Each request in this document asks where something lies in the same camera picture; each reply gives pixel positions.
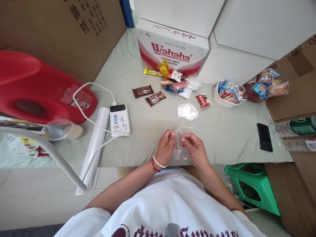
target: green bottle label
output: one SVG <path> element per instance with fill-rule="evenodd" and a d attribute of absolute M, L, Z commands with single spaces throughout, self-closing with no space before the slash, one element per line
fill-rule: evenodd
<path fill-rule="evenodd" d="M 292 131 L 299 136 L 316 134 L 311 118 L 300 118 L 290 121 Z"/>

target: cup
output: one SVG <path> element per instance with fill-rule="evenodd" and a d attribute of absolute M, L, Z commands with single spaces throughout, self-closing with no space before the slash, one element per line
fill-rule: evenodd
<path fill-rule="evenodd" d="M 42 131 L 45 132 L 43 137 L 49 141 L 78 139 L 86 134 L 85 128 L 65 118 L 50 121 L 43 127 Z"/>

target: white pipe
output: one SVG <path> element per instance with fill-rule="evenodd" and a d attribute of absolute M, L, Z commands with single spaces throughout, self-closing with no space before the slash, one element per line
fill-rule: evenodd
<path fill-rule="evenodd" d="M 87 190 L 81 190 L 80 188 L 77 187 L 76 195 L 84 194 L 85 192 L 90 191 L 93 187 L 93 182 L 94 182 L 94 178 L 95 178 L 96 170 L 98 168 L 98 163 L 99 163 L 100 154 L 101 154 L 101 149 L 99 149 L 99 151 L 97 151 L 97 149 L 103 144 L 103 140 L 105 137 L 105 130 L 103 130 L 102 128 L 106 129 L 108 125 L 109 117 L 110 117 L 110 110 L 108 108 L 101 107 L 99 109 L 98 117 L 95 122 L 97 125 L 95 125 L 93 128 L 92 135 L 91 135 L 90 142 L 87 149 L 87 153 L 86 153 L 86 157 L 83 162 L 81 173 L 80 173 L 80 179 L 87 186 Z"/>
<path fill-rule="evenodd" d="M 0 133 L 14 134 L 17 136 L 28 137 L 37 144 L 39 144 L 47 153 L 59 164 L 60 168 L 68 175 L 68 177 L 75 183 L 81 190 L 87 190 L 87 186 L 80 180 L 78 175 L 73 171 L 68 162 L 61 156 L 56 148 L 43 137 L 35 134 L 34 132 L 11 127 L 0 127 Z"/>

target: white bowl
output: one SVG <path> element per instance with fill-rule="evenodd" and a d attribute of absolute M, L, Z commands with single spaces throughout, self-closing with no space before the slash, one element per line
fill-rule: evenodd
<path fill-rule="evenodd" d="M 223 105 L 223 106 L 226 106 L 226 107 L 233 107 L 233 106 L 235 106 L 235 105 L 241 104 L 241 102 L 242 102 L 241 100 L 239 100 L 239 101 L 237 102 L 237 104 L 234 104 L 234 103 L 228 102 L 228 101 L 226 101 L 226 100 L 220 98 L 220 96 L 218 95 L 218 84 L 219 84 L 221 81 L 223 82 L 224 80 L 220 80 L 220 81 L 217 83 L 217 85 L 216 85 L 216 87 L 215 87 L 215 89 L 214 89 L 214 94 L 213 94 L 213 99 L 214 99 L 214 101 L 215 101 L 216 103 L 218 103 L 218 104 L 220 104 L 220 105 Z"/>

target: gray tablecloth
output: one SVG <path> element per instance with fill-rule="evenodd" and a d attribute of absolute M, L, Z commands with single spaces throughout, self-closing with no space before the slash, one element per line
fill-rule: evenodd
<path fill-rule="evenodd" d="M 144 75 L 143 71 L 135 29 L 127 29 L 101 69 L 95 83 L 110 90 L 118 104 L 128 106 L 132 133 L 129 137 L 114 139 L 103 148 L 100 167 L 132 167 L 143 164 L 155 154 L 158 141 L 165 130 L 175 130 L 177 127 L 192 128 L 192 132 L 203 140 L 211 164 L 293 161 L 289 152 L 280 148 L 278 139 L 272 135 L 273 152 L 263 151 L 259 147 L 256 124 L 273 123 L 264 102 L 243 101 L 240 105 L 227 108 L 213 101 L 215 86 L 208 84 L 203 84 L 198 91 L 192 93 L 189 100 L 186 100 L 174 92 L 165 91 L 164 86 L 158 83 L 159 77 Z M 132 88 L 148 85 L 152 86 L 154 92 L 161 90 L 167 98 L 153 107 L 146 102 L 146 96 L 136 99 Z M 109 108 L 113 99 L 108 92 L 97 86 L 92 86 L 91 89 L 99 100 L 96 111 L 90 117 L 95 121 L 98 109 Z M 213 106 L 202 109 L 195 98 L 200 93 L 206 93 Z M 198 118 L 191 122 L 177 117 L 177 105 L 188 102 L 199 111 Z M 77 167 L 83 164 L 94 127 L 88 121 L 82 126 L 87 130 L 83 138 L 54 142 L 64 158 L 72 166 Z M 105 141 L 111 138 L 111 134 L 107 133 Z M 172 159 L 170 163 L 172 166 L 190 164 L 189 159 Z M 32 163 L 25 163 L 23 168 L 30 167 L 34 167 Z"/>

